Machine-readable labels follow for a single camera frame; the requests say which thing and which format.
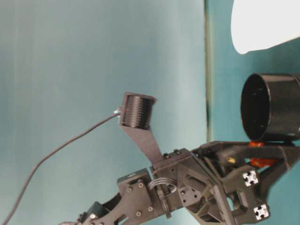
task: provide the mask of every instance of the black cylinder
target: black cylinder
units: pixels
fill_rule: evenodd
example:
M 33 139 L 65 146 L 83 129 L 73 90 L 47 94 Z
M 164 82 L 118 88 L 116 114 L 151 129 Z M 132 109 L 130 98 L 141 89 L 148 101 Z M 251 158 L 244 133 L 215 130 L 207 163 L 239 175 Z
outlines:
M 149 129 L 154 98 L 130 95 L 127 99 L 124 126 Z
M 254 141 L 300 138 L 300 75 L 252 74 L 241 96 L 244 130 Z

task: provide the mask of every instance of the screw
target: screw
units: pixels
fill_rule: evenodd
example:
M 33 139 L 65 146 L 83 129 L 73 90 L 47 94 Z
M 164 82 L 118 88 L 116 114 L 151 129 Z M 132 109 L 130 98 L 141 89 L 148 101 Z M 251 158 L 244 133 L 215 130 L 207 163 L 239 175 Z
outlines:
M 165 153 L 165 154 L 164 154 L 164 157 L 165 157 L 166 159 L 168 159 L 168 158 L 170 158 L 170 155 L 169 155 L 168 153 Z
M 137 217 L 140 217 L 142 215 L 142 212 L 141 211 L 137 211 L 136 214 L 135 214 Z
M 236 160 L 235 160 L 235 158 L 229 157 L 229 158 L 227 159 L 227 162 L 228 162 L 228 163 L 231 163 L 231 164 L 235 164 L 235 163 L 236 163 Z
M 176 155 L 180 155 L 181 154 L 181 152 L 178 149 L 175 149 L 174 153 L 176 153 Z

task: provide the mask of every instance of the bolt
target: bolt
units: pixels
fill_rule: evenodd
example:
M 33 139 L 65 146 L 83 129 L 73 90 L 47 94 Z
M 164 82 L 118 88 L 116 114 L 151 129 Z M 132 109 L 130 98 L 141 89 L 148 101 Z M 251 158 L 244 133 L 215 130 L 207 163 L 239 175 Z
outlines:
M 164 154 L 164 157 L 165 157 L 166 159 L 169 159 L 169 158 L 170 158 L 170 155 L 169 155 L 168 153 L 165 153 L 165 154 Z
M 236 160 L 235 160 L 235 158 L 229 157 L 229 158 L 227 159 L 227 162 L 228 162 L 228 163 L 231 163 L 231 164 L 235 164 L 235 163 L 236 163 Z
M 142 212 L 141 211 L 137 211 L 136 214 L 135 214 L 137 217 L 140 217 L 142 215 Z
M 131 193 L 132 192 L 132 187 L 127 188 L 127 192 Z
M 176 155 L 180 155 L 181 154 L 181 152 L 178 149 L 175 149 L 174 153 L 176 153 Z

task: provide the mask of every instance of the teal wall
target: teal wall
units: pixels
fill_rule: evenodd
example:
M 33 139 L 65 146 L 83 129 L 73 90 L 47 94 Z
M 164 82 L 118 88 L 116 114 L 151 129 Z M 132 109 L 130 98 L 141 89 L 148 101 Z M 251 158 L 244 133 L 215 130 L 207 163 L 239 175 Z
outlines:
M 240 94 L 245 80 L 254 72 L 299 73 L 300 39 L 240 55 L 230 34 L 232 6 L 232 0 L 206 1 L 209 135 L 211 140 L 247 141 L 240 121 Z M 299 224 L 299 174 L 297 165 L 271 190 L 272 217 L 262 225 Z
M 0 220 L 36 162 L 110 115 L 124 91 L 158 98 L 162 152 L 206 141 L 202 0 L 2 0 Z M 114 119 L 38 170 L 10 224 L 72 221 L 150 166 Z M 159 224 L 197 224 L 179 210 Z

